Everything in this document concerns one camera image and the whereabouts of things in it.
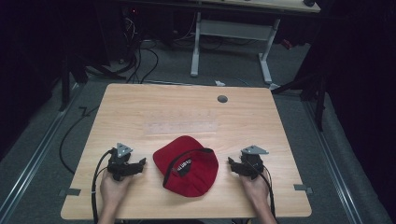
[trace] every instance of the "desk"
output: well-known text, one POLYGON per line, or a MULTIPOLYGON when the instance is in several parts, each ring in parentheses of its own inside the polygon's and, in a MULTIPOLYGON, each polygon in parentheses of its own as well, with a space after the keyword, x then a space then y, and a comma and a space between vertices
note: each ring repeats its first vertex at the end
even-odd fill
MULTIPOLYGON (((320 8, 317 4, 313 7, 307 7, 304 5, 303 0, 112 0, 104 1, 111 4, 126 4, 145 8, 168 8, 173 10, 183 10, 192 12, 206 12, 206 13, 232 13, 237 16, 244 15, 256 15, 256 16, 271 16, 274 18, 281 17, 291 17, 291 18, 309 18, 312 20, 327 20, 328 18, 319 16, 320 8)), ((266 58, 268 56, 269 50, 272 46, 272 42, 276 35, 276 27, 280 20, 276 20, 274 26, 269 26, 264 28, 265 34, 259 32, 259 39, 268 39, 267 46, 263 53, 259 55, 260 62, 262 66, 262 72, 264 74, 264 80, 267 83, 271 83, 272 79, 269 74, 268 65, 266 63, 266 58)), ((195 41, 194 53, 192 56, 191 63, 191 76, 198 76, 198 62, 199 62, 199 40, 195 41)), ((69 70, 67 69, 67 64, 64 66, 63 72, 63 84, 66 86, 69 79, 69 70)), ((101 66, 95 67, 98 70, 103 69, 101 66)), ((108 71, 104 72, 105 75, 113 77, 114 74, 109 74, 108 71)), ((68 88, 64 88, 63 92, 64 102, 67 104, 69 102, 69 91, 68 88)))
MULTIPOLYGON (((200 0, 199 4, 223 4, 236 5, 239 7, 258 7, 271 8, 276 10, 291 10, 299 12, 319 13, 320 8, 317 4, 307 7, 301 0, 200 0)), ((238 22, 201 20, 201 13, 197 14, 197 22, 195 29, 195 46, 192 54, 191 76, 198 76, 199 53, 200 53, 200 36, 201 35, 218 35, 224 37, 245 38, 266 41, 265 48, 259 54, 259 60, 262 67, 264 81, 268 84, 272 83, 271 74, 268 69, 267 57, 270 48, 274 42, 276 31, 280 23, 280 18, 276 18, 272 25, 254 25, 238 22)))
MULTIPOLYGON (((118 142, 134 149, 130 162, 148 160, 143 174, 134 176, 119 218, 255 217, 238 175, 231 172, 227 162, 228 157, 239 161, 240 150, 251 145, 269 151, 262 160, 273 178, 276 214, 311 214, 305 192, 294 189, 294 184, 303 183, 268 89, 110 84, 70 186, 81 192, 66 197, 63 218, 92 219, 94 169, 102 155, 118 142), (220 95, 228 102, 220 103, 220 95), (214 149, 219 161, 215 183, 198 198, 185 198, 164 189, 163 175, 152 159, 156 150, 183 134, 214 149)), ((100 211, 102 199, 99 192, 97 195, 100 211)))

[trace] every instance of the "cap logo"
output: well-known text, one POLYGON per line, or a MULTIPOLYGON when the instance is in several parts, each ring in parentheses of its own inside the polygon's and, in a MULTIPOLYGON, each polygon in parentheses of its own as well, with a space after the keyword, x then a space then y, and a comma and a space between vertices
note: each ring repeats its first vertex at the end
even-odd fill
POLYGON ((186 175, 191 168, 191 159, 188 158, 185 161, 183 161, 178 167, 177 167, 177 172, 180 176, 186 175))

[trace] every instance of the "wrist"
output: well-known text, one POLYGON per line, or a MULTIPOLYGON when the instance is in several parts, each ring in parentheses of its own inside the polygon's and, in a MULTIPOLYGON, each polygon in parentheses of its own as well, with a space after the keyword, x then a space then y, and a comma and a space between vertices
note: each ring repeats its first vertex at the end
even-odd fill
POLYGON ((98 224, 114 223, 118 207, 115 204, 107 203, 102 208, 98 224))
POLYGON ((253 208, 256 212, 257 218, 261 223, 276 223, 276 220, 271 213, 270 205, 266 200, 253 200, 253 208))

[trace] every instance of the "human hand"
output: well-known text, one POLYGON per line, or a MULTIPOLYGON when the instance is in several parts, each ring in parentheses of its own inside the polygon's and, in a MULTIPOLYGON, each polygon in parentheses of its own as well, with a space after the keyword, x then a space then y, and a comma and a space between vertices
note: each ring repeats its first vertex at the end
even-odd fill
POLYGON ((122 181, 113 179, 113 175, 104 170, 100 192, 103 200, 103 209, 99 217, 99 224, 114 223, 117 210, 125 198, 132 175, 125 176, 122 181))
MULTIPOLYGON (((262 173, 266 179, 268 179, 267 173, 262 173)), ((267 202, 269 189, 265 181, 257 176, 255 179, 251 179, 250 176, 240 175, 239 178, 242 181, 242 185, 244 186, 245 193, 247 198, 252 203, 262 203, 267 202)))
MULTIPOLYGON (((268 180, 268 174, 262 174, 268 180)), ((265 180, 260 176, 253 180, 250 178, 250 176, 240 175, 239 178, 241 179, 247 198, 253 205, 253 208, 260 223, 275 224, 275 217, 271 213, 271 208, 267 201, 269 187, 265 183, 265 180)))

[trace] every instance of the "gray carpet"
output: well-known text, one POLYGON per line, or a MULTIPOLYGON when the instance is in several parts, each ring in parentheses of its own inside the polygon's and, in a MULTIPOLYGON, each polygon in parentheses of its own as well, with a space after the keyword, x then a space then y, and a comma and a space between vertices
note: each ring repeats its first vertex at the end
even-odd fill
MULTIPOLYGON (((159 55, 159 64, 146 81, 166 81, 196 85, 215 85, 219 80, 226 86, 268 87, 263 82, 256 51, 262 43, 246 46, 223 45, 216 50, 202 50, 200 75, 190 77, 191 47, 174 46, 172 49, 157 44, 154 50, 159 55)), ((309 46, 284 49, 274 45, 268 58, 269 68, 275 84, 292 81, 309 46)), ((155 64, 154 55, 142 50, 140 78, 155 64)), ((81 107, 88 110, 101 102, 108 83, 117 82, 102 77, 90 76, 76 101, 70 106, 59 131, 50 142, 49 151, 28 185, 8 223, 92 223, 91 221, 68 221, 60 216, 64 197, 62 189, 68 189, 72 175, 62 166, 59 147, 68 129, 81 118, 81 107)), ((276 106, 282 119, 290 147, 297 162, 303 182, 313 190, 308 194, 312 215, 305 218, 280 218, 280 223, 349 223, 347 213, 338 197, 328 166, 324 159, 316 127, 312 125, 306 103, 300 101, 297 91, 286 91, 275 95, 276 106)), ((41 139, 61 106, 61 87, 53 90, 53 97, 32 117, 19 141, 1 161, 0 202, 11 192, 24 167, 34 155, 41 139)), ((64 141, 64 160, 76 169, 79 157, 93 124, 95 113, 83 119, 64 141)), ((362 171, 345 138, 332 104, 327 97, 323 117, 324 136, 346 180, 351 195, 360 210, 362 223, 391 223, 381 203, 376 198, 370 182, 362 171)), ((230 219, 204 219, 205 223, 231 223, 230 219)))

